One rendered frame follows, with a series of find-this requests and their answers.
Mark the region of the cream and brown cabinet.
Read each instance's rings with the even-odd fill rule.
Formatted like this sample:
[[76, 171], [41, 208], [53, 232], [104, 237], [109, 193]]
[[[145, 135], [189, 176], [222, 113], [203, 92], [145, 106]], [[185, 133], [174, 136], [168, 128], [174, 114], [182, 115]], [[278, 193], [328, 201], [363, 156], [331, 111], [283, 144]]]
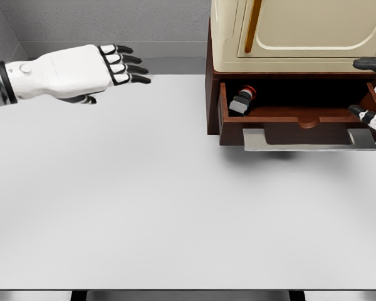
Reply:
[[[376, 73], [353, 67], [357, 58], [240, 58], [242, 21], [247, 0], [212, 0], [206, 58], [207, 131], [219, 136], [220, 84], [226, 80], [348, 79], [375, 80]], [[253, 0], [245, 51], [250, 52], [261, 0]]]

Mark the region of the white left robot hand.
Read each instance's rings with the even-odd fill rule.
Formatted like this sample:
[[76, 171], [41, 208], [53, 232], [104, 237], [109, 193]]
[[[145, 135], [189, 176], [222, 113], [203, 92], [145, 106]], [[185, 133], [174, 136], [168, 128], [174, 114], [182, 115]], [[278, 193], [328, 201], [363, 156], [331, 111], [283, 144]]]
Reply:
[[46, 93], [68, 103], [95, 104], [93, 95], [110, 87], [151, 83], [149, 71], [132, 53], [128, 46], [111, 44], [78, 46], [40, 56]]

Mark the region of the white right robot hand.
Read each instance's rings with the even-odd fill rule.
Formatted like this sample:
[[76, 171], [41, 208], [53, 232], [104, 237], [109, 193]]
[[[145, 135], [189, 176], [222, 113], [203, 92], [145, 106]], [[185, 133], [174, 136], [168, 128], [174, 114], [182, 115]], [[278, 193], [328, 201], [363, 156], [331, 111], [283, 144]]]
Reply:
[[[359, 70], [371, 70], [376, 73], [376, 57], [363, 57], [353, 62], [353, 67]], [[359, 105], [350, 105], [348, 110], [371, 129], [376, 131], [376, 112], [366, 110]]]

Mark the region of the red and grey push-button switch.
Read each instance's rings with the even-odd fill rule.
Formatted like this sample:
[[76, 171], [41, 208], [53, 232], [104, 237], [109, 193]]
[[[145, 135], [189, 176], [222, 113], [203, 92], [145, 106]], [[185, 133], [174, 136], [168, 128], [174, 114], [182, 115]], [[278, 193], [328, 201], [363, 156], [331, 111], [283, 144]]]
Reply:
[[243, 85], [239, 88], [238, 94], [230, 102], [229, 110], [244, 115], [255, 97], [256, 90], [252, 86]]

